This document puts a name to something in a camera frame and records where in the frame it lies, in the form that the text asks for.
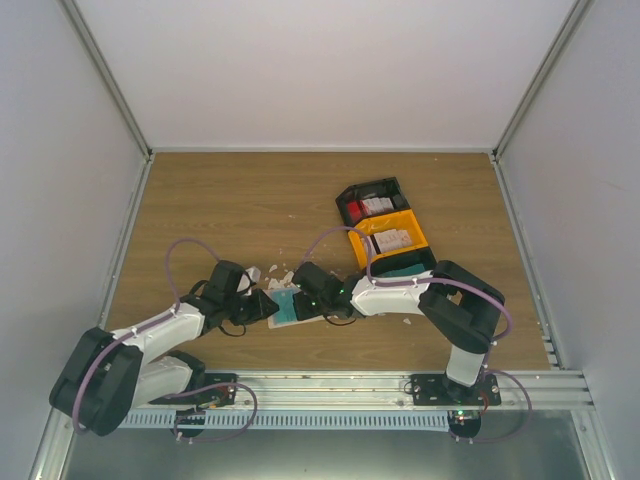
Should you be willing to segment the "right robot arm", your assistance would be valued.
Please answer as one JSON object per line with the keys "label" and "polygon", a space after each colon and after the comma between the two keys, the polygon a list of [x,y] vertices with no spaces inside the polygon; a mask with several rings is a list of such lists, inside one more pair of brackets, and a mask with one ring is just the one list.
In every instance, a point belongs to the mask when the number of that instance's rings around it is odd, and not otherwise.
{"label": "right robot arm", "polygon": [[300,318],[322,316],[356,320],[381,314],[426,317],[450,342],[451,354],[441,390],[451,403],[464,405],[479,390],[483,366],[507,317],[505,298],[452,261],[401,277],[374,277],[369,271],[341,281],[312,262],[295,271],[294,309]]}

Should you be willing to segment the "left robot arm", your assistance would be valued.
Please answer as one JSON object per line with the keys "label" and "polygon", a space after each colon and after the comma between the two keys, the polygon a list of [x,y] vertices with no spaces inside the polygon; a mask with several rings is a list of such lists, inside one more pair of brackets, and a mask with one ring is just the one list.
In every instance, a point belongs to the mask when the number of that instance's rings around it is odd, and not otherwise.
{"label": "left robot arm", "polygon": [[221,261],[164,312],[131,327],[87,330],[78,340],[49,394],[50,406],[78,432],[112,433],[133,408],[173,405],[185,412],[229,404],[237,377],[218,378],[179,345],[225,323],[241,329],[279,307],[258,288],[255,267]]}

